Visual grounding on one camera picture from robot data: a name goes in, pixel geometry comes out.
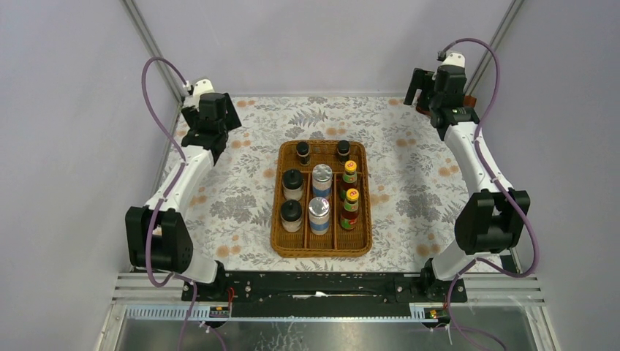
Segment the black-cap pale spice jar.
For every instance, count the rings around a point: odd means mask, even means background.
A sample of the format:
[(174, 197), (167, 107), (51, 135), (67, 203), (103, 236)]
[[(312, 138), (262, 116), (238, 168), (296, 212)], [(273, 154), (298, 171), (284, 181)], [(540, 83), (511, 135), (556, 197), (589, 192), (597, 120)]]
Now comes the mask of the black-cap pale spice jar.
[(289, 169), (282, 176), (283, 195), (285, 200), (299, 201), (304, 192), (304, 177), (298, 169)]

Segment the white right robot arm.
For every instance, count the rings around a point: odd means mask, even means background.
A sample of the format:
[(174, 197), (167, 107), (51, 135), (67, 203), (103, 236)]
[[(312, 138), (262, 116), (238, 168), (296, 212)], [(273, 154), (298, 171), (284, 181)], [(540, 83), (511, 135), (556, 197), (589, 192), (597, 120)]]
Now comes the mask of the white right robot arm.
[(435, 72), (414, 69), (404, 99), (430, 116), (439, 138), (451, 150), (466, 183), (469, 199), (458, 215), (454, 241), (430, 259), (419, 282), (420, 294), (438, 301), (448, 291), (447, 281), (477, 258), (516, 246), (530, 205), (527, 192), (504, 179), (485, 144), (480, 118), (464, 104), (465, 69), (442, 64)]

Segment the red sauce bottle yellow cap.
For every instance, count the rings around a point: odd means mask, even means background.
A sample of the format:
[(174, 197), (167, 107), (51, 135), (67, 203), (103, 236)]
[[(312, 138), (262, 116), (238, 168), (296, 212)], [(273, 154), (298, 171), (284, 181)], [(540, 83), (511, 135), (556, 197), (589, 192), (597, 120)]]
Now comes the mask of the red sauce bottle yellow cap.
[(358, 222), (359, 197), (357, 189), (348, 189), (340, 212), (340, 225), (344, 230), (352, 230)]

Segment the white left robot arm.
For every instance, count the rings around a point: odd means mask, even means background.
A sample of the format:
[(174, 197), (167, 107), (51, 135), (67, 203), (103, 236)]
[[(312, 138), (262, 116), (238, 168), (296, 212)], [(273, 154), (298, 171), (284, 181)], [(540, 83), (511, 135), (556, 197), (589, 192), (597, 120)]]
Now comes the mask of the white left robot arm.
[(214, 259), (197, 251), (184, 221), (191, 199), (227, 147), (231, 131), (241, 121), (228, 93), (206, 92), (188, 97), (181, 113), (189, 131), (178, 144), (181, 160), (157, 192), (125, 216), (131, 264), (184, 276), (199, 282), (199, 291), (211, 301), (227, 290), (222, 269)]

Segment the silver-lid salt jar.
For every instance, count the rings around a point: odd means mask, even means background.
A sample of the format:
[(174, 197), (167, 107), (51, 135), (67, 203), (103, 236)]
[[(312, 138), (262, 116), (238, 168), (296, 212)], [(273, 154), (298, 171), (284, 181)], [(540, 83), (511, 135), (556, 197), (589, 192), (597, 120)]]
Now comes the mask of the silver-lid salt jar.
[(315, 235), (324, 235), (330, 226), (330, 203), (324, 197), (314, 197), (309, 201), (309, 226)]
[(329, 199), (333, 187), (333, 170), (327, 164), (315, 165), (311, 173), (312, 192), (315, 197)]

